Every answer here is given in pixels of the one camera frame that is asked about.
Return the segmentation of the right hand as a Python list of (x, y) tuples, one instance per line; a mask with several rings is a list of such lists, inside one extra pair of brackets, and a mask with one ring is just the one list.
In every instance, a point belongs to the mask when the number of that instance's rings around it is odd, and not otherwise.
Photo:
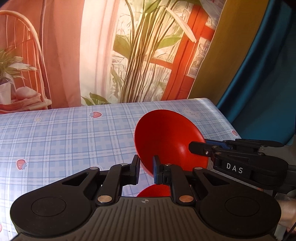
[(287, 231), (295, 232), (295, 199), (288, 196), (277, 196), (276, 200), (281, 209), (278, 224), (284, 226)]

